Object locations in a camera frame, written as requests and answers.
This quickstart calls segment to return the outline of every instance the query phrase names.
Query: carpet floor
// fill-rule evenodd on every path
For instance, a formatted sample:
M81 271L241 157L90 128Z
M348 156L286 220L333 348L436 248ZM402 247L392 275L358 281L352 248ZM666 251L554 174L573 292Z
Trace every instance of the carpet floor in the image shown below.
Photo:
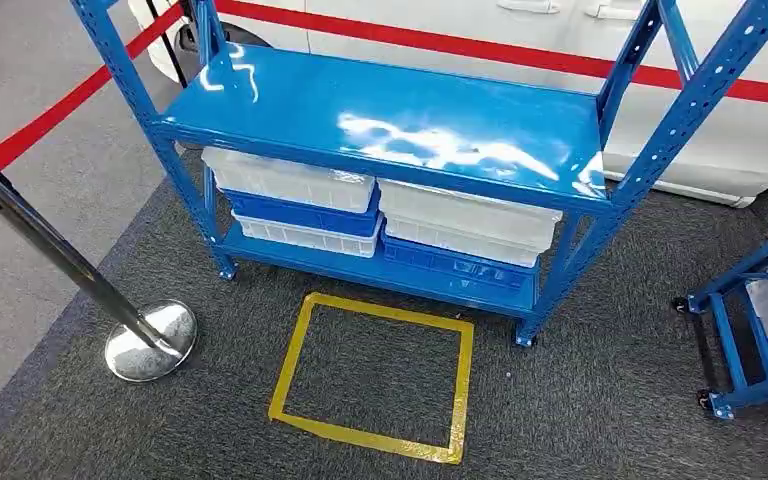
M221 280L164 182L101 268L136 304L189 304L201 329L193 357L151 384L116 380L101 355L113 321L78 295L0 395L0 479L768 479L768 406L724 422L695 404L706 386L697 335L669 305L764 241L768 200L756 207L650 194L538 344L522 349L510 319L477 310L253 262ZM269 421L313 291L475 324L461 464ZM445 445L457 335L317 307L285 410Z

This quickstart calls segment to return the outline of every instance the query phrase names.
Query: red stripe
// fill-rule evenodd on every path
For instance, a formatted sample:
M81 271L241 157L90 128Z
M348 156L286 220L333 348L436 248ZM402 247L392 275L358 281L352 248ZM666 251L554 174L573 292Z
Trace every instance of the red stripe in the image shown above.
M270 23L591 77L606 77L613 65L612 61L601 58L422 32L233 0L216 0L216 6L223 13ZM175 4L160 15L154 23L140 32L127 45L126 48L130 57L135 58L145 51L182 14L181 7ZM110 80L110 72L105 66L100 67L54 106L1 142L0 170L10 165L19 155L31 148L40 138L100 90L108 80ZM676 71L666 68L641 66L633 81L642 85L681 88ZM729 91L728 96L768 103L768 83L738 80Z
M590 77L607 77L614 63L611 60L601 58L378 25L234 0L216 0L216 8L223 13L231 15L318 32L334 33L348 37L374 40L376 42L454 53L468 57L496 60ZM678 73L667 68L641 66L635 73L632 81L641 85L672 89L681 88ZM728 96L768 103L768 83L738 80L728 92Z
M157 21L131 40L131 43L126 47L128 55L131 58L135 58L145 51L151 42L171 27L176 20L181 18L181 15L183 15L183 11L178 4L165 11L157 18ZM1 142L0 170L10 165L19 155L25 153L40 138L50 132L57 124L81 106L82 103L99 91L108 80L110 80L110 71L105 66L100 67L89 78L69 92L68 95L54 104L54 106Z

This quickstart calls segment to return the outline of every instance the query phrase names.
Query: shelf board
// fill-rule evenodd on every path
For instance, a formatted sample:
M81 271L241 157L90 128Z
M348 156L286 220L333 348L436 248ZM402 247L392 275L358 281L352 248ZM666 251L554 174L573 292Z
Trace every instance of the shelf board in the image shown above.
M530 313L534 305L533 276L517 292L390 262L380 244L372 258L355 257L249 238L235 222L220 248L232 256L513 317Z
M233 43L153 128L179 140L602 212L595 97Z

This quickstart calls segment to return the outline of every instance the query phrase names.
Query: shelf unit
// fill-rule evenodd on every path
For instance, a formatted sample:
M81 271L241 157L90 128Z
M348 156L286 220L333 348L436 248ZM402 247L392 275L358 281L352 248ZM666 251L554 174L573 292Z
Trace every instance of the shelf unit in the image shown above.
M191 0L203 69L158 112L105 0L72 0L182 201L220 275L240 256L428 296L516 319L531 345L558 303L768 39L768 0L749 0L699 62L674 1L649 0L598 95L228 43L211 0ZM683 89L625 179L609 193L602 150L623 94L664 26ZM565 212L544 285L518 295L453 281L380 256L342 258L221 235L215 185L202 195L175 141L189 141ZM575 242L582 217L588 230Z
M686 298L678 299L676 303L680 311L696 314L697 321L698 314L710 311L717 325L733 390L700 390L697 398L703 407L711 409L718 418L732 419L737 408L768 403L768 338L747 290L751 283L758 281L768 281L768 243L722 276ZM725 306L725 298L729 295L736 295L741 299L764 370L764 380L751 385L743 373L743 365L732 332L732 322Z

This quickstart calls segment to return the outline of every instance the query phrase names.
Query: car door handle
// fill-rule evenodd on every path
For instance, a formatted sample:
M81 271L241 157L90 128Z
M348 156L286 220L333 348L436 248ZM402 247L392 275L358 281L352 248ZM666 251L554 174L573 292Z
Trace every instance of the car door handle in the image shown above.
M561 4L555 0L496 0L496 5L517 12L550 14L561 11Z
M637 8L620 7L614 5L614 0L596 0L589 7L584 9L584 13L593 18L605 20L637 20L640 15L641 6Z

